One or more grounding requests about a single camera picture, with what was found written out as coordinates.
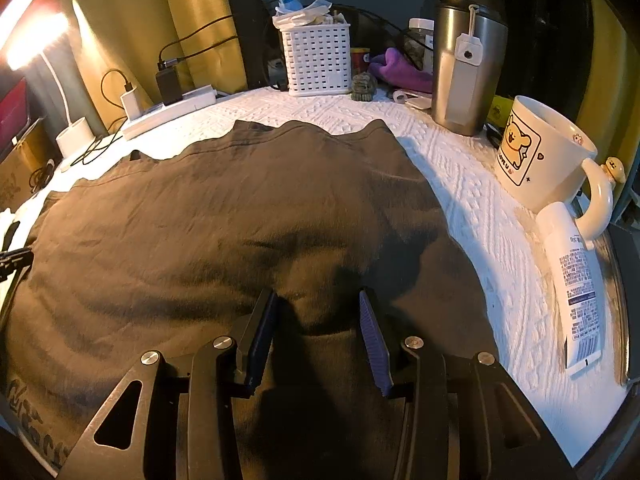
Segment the yellow curtain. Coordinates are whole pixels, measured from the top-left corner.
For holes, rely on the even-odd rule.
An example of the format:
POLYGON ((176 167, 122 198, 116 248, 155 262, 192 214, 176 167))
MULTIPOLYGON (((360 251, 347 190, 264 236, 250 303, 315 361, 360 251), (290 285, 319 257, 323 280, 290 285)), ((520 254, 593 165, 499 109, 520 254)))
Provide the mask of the yellow curtain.
POLYGON ((70 20, 68 40, 102 126, 119 117, 122 78, 146 104, 160 102, 158 58, 184 56, 180 84, 246 89, 240 35, 229 0, 58 0, 70 20))

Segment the tablet with red screen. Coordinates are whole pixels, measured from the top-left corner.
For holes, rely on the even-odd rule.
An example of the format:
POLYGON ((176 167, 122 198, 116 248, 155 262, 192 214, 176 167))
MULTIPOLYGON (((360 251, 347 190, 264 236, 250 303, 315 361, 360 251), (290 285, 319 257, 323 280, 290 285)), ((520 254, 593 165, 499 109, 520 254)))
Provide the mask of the tablet with red screen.
POLYGON ((0 119, 0 148, 4 151, 29 126, 28 90, 25 78, 22 78, 1 100, 0 119))

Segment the small grey figurine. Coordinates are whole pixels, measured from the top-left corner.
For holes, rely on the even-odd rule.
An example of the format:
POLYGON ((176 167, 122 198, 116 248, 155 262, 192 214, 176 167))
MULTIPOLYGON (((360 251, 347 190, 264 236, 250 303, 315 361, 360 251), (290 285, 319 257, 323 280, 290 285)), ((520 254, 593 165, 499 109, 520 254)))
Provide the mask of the small grey figurine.
POLYGON ((375 96, 378 83, 375 76, 362 72, 352 77, 352 94, 354 101, 371 102, 375 96))

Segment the black charger plug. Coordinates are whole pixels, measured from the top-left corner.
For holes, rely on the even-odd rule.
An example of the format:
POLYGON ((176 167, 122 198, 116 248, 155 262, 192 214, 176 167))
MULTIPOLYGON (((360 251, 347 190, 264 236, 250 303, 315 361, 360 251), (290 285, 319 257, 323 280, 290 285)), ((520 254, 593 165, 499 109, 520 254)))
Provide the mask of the black charger plug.
POLYGON ((157 63, 155 75, 160 97, 165 106, 175 104, 182 100, 182 89, 177 72, 178 58, 157 63))

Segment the clear jar white lid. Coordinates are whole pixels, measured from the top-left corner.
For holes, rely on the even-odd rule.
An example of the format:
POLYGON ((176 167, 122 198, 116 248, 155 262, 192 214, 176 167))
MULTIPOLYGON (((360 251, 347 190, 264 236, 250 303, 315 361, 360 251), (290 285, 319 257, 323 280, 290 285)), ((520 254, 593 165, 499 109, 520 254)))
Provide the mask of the clear jar white lid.
POLYGON ((434 29, 435 22, 430 18, 410 18, 405 36, 409 58, 421 72, 428 74, 434 72, 434 29))

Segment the white cream tube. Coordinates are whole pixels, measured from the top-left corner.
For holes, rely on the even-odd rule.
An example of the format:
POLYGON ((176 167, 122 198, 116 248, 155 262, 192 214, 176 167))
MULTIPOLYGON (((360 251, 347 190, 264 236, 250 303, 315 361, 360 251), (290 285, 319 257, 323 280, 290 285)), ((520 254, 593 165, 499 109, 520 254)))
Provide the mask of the white cream tube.
POLYGON ((563 203, 542 208, 536 223, 560 308, 564 367, 574 376, 600 359, 602 353, 598 294, 588 252, 563 203))

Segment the dark brown t-shirt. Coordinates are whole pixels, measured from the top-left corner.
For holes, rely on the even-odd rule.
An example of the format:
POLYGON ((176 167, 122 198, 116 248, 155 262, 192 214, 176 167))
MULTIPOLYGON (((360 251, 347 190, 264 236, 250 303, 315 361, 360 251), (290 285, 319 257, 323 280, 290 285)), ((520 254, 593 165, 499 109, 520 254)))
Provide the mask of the dark brown t-shirt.
POLYGON ((402 406, 374 385, 360 289, 442 353, 497 349, 472 262, 382 120, 236 122, 170 159, 133 152, 51 193, 27 241, 1 388, 54 468, 138 356, 198 350, 265 288, 285 306, 262 388, 234 406, 249 479, 392 474, 402 406))

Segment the white textured bed cover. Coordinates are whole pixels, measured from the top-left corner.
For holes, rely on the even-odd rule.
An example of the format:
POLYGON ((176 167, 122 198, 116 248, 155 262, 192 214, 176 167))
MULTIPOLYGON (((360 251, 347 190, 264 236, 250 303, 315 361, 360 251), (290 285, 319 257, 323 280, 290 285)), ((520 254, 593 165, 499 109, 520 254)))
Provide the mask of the white textured bed cover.
POLYGON ((270 126, 301 119, 335 134, 384 120, 433 185, 451 234, 480 274, 500 353, 570 463, 597 466, 614 450, 625 428, 620 409, 627 389, 618 370, 624 294, 607 238, 591 255, 602 273, 597 284, 602 358, 570 375, 560 355, 560 311, 534 217, 492 175, 494 151, 486 140, 448 133, 425 114, 384 96, 358 103, 346 96, 297 99, 262 89, 168 122, 139 136, 134 146, 166 158, 193 142, 222 136, 237 119, 270 126))

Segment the white perforated plastic basket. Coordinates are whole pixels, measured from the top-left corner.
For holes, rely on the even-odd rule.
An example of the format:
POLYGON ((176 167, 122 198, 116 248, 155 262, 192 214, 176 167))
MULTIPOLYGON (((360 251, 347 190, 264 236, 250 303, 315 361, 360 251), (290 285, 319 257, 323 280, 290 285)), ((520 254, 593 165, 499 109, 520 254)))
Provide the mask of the white perforated plastic basket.
POLYGON ((291 96, 332 96, 352 88, 349 24, 328 0, 278 0, 272 17, 280 32, 291 96))

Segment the brown cardboard box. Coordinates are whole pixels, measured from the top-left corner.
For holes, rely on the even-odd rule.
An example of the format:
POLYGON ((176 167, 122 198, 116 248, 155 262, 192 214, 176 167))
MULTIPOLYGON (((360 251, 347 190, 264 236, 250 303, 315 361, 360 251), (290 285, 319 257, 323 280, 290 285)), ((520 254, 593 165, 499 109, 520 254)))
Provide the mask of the brown cardboard box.
POLYGON ((58 164, 62 155, 50 139, 42 118, 37 118, 1 162, 0 207, 16 211, 32 196, 32 174, 47 165, 58 164))

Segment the white charger plug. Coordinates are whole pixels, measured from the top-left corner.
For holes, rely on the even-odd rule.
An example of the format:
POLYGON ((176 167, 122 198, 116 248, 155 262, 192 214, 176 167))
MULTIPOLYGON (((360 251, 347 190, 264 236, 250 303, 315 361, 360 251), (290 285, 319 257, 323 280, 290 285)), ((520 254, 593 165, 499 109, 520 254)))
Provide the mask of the white charger plug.
POLYGON ((120 96, 122 108, 130 122, 140 118, 143 115, 142 99, 137 86, 133 84, 125 84, 125 92, 120 96))

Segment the white desk lamp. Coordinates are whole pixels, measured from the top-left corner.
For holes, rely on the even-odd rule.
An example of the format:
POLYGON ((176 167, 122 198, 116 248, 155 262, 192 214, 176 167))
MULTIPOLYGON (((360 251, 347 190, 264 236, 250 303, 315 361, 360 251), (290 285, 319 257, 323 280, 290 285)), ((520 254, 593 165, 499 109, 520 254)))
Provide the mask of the white desk lamp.
POLYGON ((88 148, 104 128, 67 39, 70 23, 60 11, 39 10, 17 23, 6 45, 6 62, 24 72, 48 115, 62 156, 73 160, 88 148))

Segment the white cartoon mug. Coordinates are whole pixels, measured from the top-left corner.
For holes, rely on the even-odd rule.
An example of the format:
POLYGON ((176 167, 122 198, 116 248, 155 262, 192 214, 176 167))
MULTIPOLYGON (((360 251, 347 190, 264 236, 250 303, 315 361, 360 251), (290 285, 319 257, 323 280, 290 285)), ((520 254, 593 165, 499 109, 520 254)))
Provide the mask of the white cartoon mug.
POLYGON ((618 158, 600 164, 597 156, 596 144, 574 122, 544 103, 517 96, 498 147, 495 174, 506 192, 535 214, 553 203, 570 203, 587 183, 589 206, 576 224, 591 242, 612 219, 615 185, 626 182, 618 158))

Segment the stainless steel tumbler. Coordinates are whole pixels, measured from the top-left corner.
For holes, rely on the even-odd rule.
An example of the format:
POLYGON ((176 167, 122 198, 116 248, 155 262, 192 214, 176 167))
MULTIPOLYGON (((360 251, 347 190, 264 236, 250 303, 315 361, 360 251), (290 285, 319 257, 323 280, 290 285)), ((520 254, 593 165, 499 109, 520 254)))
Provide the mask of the stainless steel tumbler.
POLYGON ((475 0, 434 0, 432 117, 462 136, 483 129, 506 56, 508 28, 475 0))

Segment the white power strip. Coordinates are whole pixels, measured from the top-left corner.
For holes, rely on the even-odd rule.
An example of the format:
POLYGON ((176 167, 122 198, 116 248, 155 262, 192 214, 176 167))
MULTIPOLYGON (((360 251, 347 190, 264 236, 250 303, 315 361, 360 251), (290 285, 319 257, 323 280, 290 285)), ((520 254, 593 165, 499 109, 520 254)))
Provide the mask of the white power strip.
POLYGON ((197 88, 186 92, 181 101, 170 105, 160 103, 152 106, 134 120, 127 119, 120 129, 120 133, 127 141, 132 140, 143 133, 166 124, 166 122, 171 122, 174 119, 211 106, 216 101, 217 91, 212 86, 197 88))

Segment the purple cloth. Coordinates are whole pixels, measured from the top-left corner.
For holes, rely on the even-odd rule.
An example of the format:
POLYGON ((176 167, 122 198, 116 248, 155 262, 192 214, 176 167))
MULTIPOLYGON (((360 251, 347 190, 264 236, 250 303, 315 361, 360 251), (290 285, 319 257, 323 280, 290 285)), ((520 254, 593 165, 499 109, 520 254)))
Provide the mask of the purple cloth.
POLYGON ((396 48, 371 58, 369 72, 391 86, 423 93, 433 91, 432 75, 412 66, 396 48))

